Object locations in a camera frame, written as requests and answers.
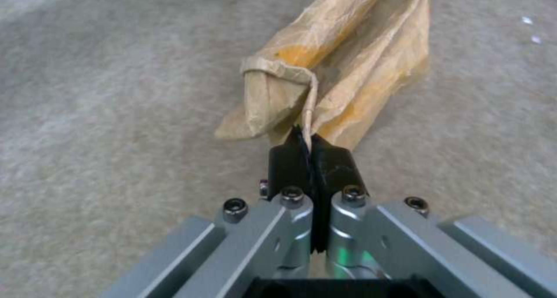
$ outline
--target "crumpled paper bag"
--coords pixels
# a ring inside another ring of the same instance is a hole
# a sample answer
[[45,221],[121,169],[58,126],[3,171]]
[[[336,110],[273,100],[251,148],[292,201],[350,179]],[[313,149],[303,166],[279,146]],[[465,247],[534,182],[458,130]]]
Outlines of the crumpled paper bag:
[[426,70],[428,33],[429,0],[315,0],[245,60],[244,102],[215,135],[280,144],[301,124],[354,149],[390,95]]

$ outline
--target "metal linkage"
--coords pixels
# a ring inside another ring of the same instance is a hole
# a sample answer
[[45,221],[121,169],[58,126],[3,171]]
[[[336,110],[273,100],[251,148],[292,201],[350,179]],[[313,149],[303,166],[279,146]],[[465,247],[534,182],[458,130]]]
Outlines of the metal linkage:
[[313,204],[285,193],[249,211],[229,199],[215,223],[187,219],[102,297],[234,298],[254,278],[305,278]]
[[191,217],[101,297],[171,297],[224,238],[223,228]]
[[[329,271],[336,278],[418,276],[447,297],[527,297],[526,292],[555,297],[555,268],[540,265],[533,251],[517,248],[513,239],[478,220],[450,222],[442,230],[427,213],[427,203],[418,197],[372,206],[368,199],[354,205],[344,191],[337,193]],[[534,263],[525,264],[528,258]]]
[[280,195],[270,202],[260,200],[175,297],[241,297],[254,278],[307,266],[312,201],[302,195],[296,208],[284,207],[283,201]]

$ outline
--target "bolt head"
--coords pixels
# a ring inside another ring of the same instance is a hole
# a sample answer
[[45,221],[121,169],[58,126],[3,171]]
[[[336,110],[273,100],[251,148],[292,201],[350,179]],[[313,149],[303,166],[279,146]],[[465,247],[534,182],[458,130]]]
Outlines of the bolt head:
[[267,198],[269,196],[269,181],[262,179],[259,181],[259,196]]
[[247,203],[240,198],[231,198],[222,206],[223,218],[228,223],[238,223],[248,211]]
[[281,189],[281,204],[288,209],[301,207],[304,200],[304,191],[297,186],[287,186]]
[[407,197],[404,199],[404,203],[406,203],[406,205],[411,207],[414,211],[423,215],[423,217],[427,217],[429,214],[429,205],[427,204],[427,201],[421,199],[420,197]]
[[353,208],[362,207],[366,204],[366,192],[358,185],[346,185],[342,189],[342,202]]

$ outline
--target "white speck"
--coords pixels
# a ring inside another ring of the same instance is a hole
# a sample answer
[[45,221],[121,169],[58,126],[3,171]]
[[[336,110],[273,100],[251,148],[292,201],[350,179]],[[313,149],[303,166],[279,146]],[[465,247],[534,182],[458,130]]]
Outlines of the white speck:
[[533,35],[531,40],[534,44],[541,44],[541,39],[538,36]]
[[528,24],[528,25],[532,25],[532,19],[529,17],[523,17],[523,23]]

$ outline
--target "gray carpet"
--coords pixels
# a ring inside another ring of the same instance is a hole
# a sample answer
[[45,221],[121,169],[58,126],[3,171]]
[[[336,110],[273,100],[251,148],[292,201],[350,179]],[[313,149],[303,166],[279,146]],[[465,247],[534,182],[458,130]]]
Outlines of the gray carpet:
[[[255,201],[267,141],[212,133],[311,1],[0,0],[0,296],[97,296],[185,217]],[[366,184],[557,257],[557,0],[431,11],[429,75],[354,152]]]

